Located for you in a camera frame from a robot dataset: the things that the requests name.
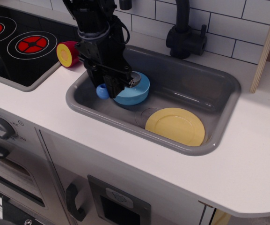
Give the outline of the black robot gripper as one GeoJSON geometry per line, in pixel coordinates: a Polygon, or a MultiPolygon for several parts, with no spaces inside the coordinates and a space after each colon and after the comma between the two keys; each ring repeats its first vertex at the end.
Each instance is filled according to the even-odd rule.
{"type": "Polygon", "coordinates": [[[130,87],[132,69],[123,56],[128,38],[123,35],[80,38],[75,48],[95,88],[105,83],[109,97],[116,98],[125,86],[130,87]]]}

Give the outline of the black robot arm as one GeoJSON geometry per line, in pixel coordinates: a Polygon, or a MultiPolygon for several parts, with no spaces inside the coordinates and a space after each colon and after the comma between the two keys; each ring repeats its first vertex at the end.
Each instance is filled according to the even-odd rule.
{"type": "Polygon", "coordinates": [[[109,97],[116,98],[135,84],[123,56],[127,27],[113,14],[117,5],[113,0],[65,0],[64,5],[77,22],[81,41],[75,48],[91,82],[95,87],[105,84],[109,97]]]}

